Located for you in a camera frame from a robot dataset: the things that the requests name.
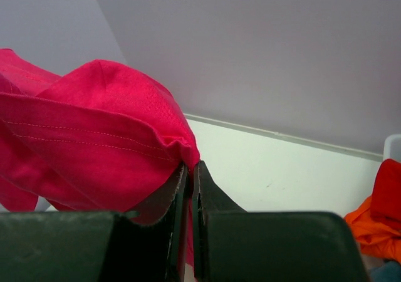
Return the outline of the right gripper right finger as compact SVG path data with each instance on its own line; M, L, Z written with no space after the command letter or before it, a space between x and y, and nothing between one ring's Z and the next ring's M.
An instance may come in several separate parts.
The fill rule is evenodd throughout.
M194 169L197 281L368 281L353 235L332 212L247 212Z

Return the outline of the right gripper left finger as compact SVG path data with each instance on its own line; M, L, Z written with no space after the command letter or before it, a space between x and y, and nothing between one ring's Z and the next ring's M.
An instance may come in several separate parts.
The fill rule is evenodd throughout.
M183 281L187 167L127 212L1 214L2 281Z

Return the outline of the crimson t shirt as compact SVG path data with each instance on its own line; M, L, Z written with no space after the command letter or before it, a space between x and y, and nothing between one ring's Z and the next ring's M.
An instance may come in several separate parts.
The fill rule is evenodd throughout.
M59 76L1 50L1 206L125 212L177 166L195 136L172 94L141 71L93 60Z

